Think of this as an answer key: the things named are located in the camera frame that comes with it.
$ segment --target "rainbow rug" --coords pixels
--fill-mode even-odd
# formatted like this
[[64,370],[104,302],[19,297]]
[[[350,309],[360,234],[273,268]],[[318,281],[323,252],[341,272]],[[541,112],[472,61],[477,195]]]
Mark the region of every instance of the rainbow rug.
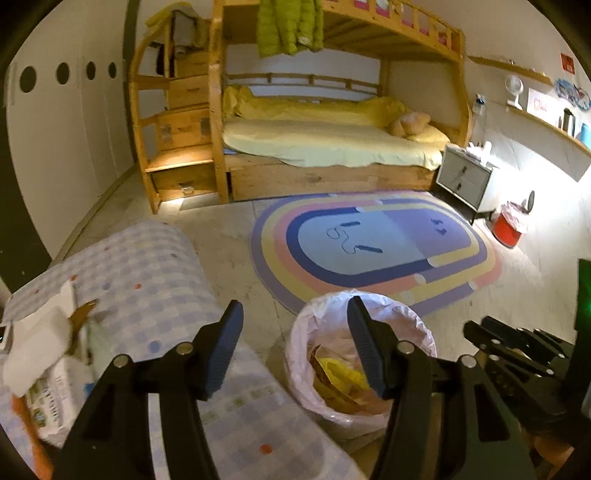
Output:
[[423,192],[280,199],[257,220],[251,253],[261,281],[294,313],[325,293],[358,288],[423,316],[501,273],[488,238]]

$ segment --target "white paper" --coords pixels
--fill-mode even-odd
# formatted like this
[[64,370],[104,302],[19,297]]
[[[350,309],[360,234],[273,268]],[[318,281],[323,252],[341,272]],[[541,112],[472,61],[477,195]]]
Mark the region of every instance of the white paper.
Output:
[[564,107],[556,98],[530,88],[527,96],[527,113],[558,126],[558,119],[562,116]]

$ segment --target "green jacket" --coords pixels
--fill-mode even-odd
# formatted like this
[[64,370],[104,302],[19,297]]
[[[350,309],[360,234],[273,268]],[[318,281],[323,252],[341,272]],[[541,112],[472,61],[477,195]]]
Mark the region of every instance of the green jacket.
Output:
[[256,41],[262,58],[323,48],[322,0],[261,0]]

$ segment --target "checkered cloth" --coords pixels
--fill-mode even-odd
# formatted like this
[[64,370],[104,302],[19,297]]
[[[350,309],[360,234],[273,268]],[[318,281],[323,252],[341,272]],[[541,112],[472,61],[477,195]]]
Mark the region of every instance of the checkered cloth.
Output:
[[[76,303],[99,299],[93,315],[113,350],[135,361],[161,356],[221,315],[199,259],[176,228],[144,222],[99,242],[18,290],[5,317],[20,320],[55,295],[67,279]],[[213,460],[223,480],[358,480],[354,462],[300,410],[257,356],[239,344],[225,382],[198,402]],[[156,478],[168,479],[158,406],[150,395],[150,433]],[[0,385],[0,423],[32,466],[31,445]]]

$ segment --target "wooden shelf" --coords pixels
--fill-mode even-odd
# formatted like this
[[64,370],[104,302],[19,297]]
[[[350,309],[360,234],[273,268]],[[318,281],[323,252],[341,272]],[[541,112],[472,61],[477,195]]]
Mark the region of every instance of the wooden shelf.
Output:
[[524,110],[519,110],[518,108],[515,108],[514,106],[507,105],[507,110],[510,110],[511,112],[516,113],[517,115],[521,115],[525,118],[528,118],[529,120],[532,120],[540,125],[543,125],[548,130],[553,131],[555,134],[562,136],[566,140],[573,143],[581,152],[583,152],[584,154],[586,154],[588,157],[591,158],[591,150],[587,147],[587,145],[580,142],[576,138],[571,137],[567,132],[561,130],[560,128],[555,127],[552,124],[549,124],[548,122],[542,120],[541,118],[536,117],[535,115],[532,115],[531,113],[527,113]]
[[468,57],[474,63],[478,65],[487,65],[489,67],[496,67],[498,69],[508,70],[509,72],[514,72],[517,75],[523,75],[524,77],[528,77],[530,79],[537,80],[549,87],[554,86],[554,82],[552,79],[543,73],[534,72],[533,70],[526,69],[524,67],[520,67],[519,65],[513,65],[512,63],[508,63],[506,61],[501,60],[493,60],[493,59],[486,59],[484,57]]
[[167,150],[148,162],[146,172],[152,173],[169,168],[188,167],[213,162],[211,144],[197,145],[194,147],[177,148]]

